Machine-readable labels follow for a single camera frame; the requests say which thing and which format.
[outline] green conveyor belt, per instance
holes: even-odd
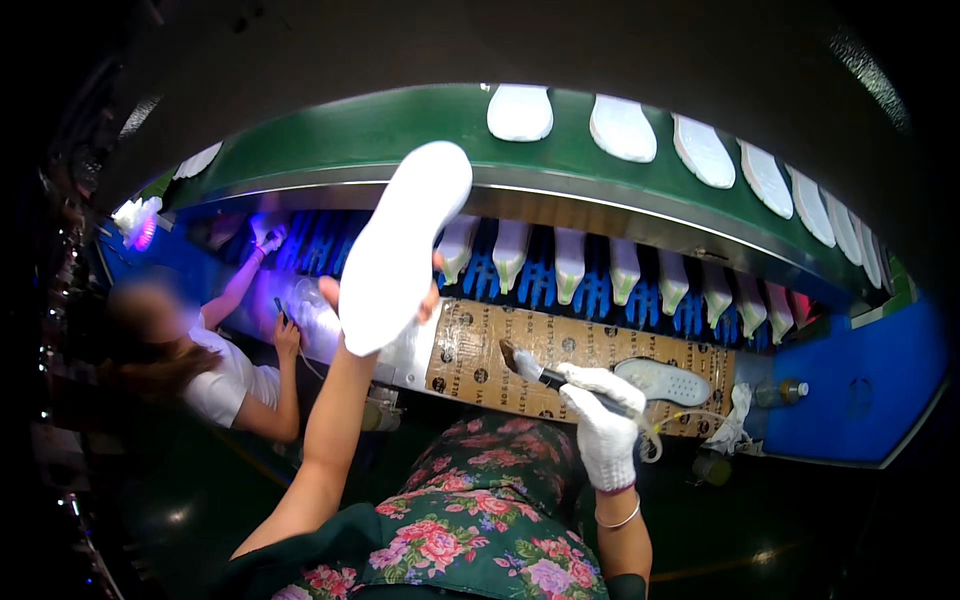
[[[195,178],[178,181],[164,204],[184,210],[224,198],[238,187],[255,189],[264,178],[302,178],[321,170],[398,163],[420,144],[448,139],[464,148],[474,166],[612,183],[686,204],[684,208],[707,216],[715,213],[727,223],[733,219],[799,251],[797,256],[816,265],[813,271],[818,276],[854,296],[872,289],[863,270],[846,260],[839,247],[825,247],[798,215],[784,220],[755,196],[740,169],[740,149],[733,136],[720,133],[736,166],[736,183],[729,190],[715,189],[698,181],[677,156],[673,119],[666,111],[644,108],[657,135],[658,152],[651,163],[637,164],[610,156],[593,142],[588,130],[592,94],[550,90],[553,131],[532,143],[505,142],[488,132],[491,95],[475,84],[407,88],[282,117],[225,140],[209,167]],[[789,184],[785,170],[783,174]]]

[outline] cardboard sheet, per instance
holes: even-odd
[[[731,410],[733,352],[725,348],[471,300],[444,300],[441,310],[426,385],[454,399],[526,417],[576,422],[556,392],[507,369],[499,346],[500,338],[506,338],[547,367],[568,362],[609,369],[634,356],[675,364],[710,385],[707,402],[694,408],[719,415]],[[646,416],[654,423],[680,410],[683,407],[658,400],[647,405]],[[661,434],[707,438],[719,424],[708,416],[685,415],[670,421]]]

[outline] white t-shirt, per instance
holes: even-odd
[[[230,427],[247,394],[276,409],[280,371],[267,365],[255,366],[240,348],[206,329],[204,315],[188,334],[197,344],[224,357],[216,370],[202,372],[187,384],[183,398],[194,410],[222,427]]]

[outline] plastic tube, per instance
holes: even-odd
[[[683,415],[706,415],[709,417],[714,417],[720,419],[723,422],[727,421],[727,417],[723,415],[717,415],[716,413],[711,413],[710,411],[701,411],[701,410],[687,410],[687,411],[678,411],[664,420],[661,420],[657,423],[654,423],[653,426],[650,425],[650,421],[647,420],[642,414],[638,417],[634,417],[634,422],[636,426],[639,427],[640,433],[643,434],[643,442],[640,444],[640,461],[643,463],[655,463],[660,459],[660,456],[663,454],[663,442],[660,441],[660,429],[666,425],[668,422],[673,419],[679,419]],[[743,431],[743,427],[739,427],[737,435],[740,431]],[[649,448],[652,444],[656,452],[652,457],[648,456]]]

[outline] glue brush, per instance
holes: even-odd
[[[509,340],[501,339],[500,351],[503,352],[503,362],[507,365],[507,369],[510,369],[527,381],[538,381],[557,392],[559,392],[561,386],[566,383],[566,378],[562,373],[542,367],[537,362],[537,359],[534,358],[534,355],[530,353],[530,350],[517,348]],[[631,418],[627,414],[627,408],[616,400],[598,392],[594,392],[593,395],[596,396],[597,399],[600,400],[600,403],[610,412],[622,417],[627,417],[628,419]]]

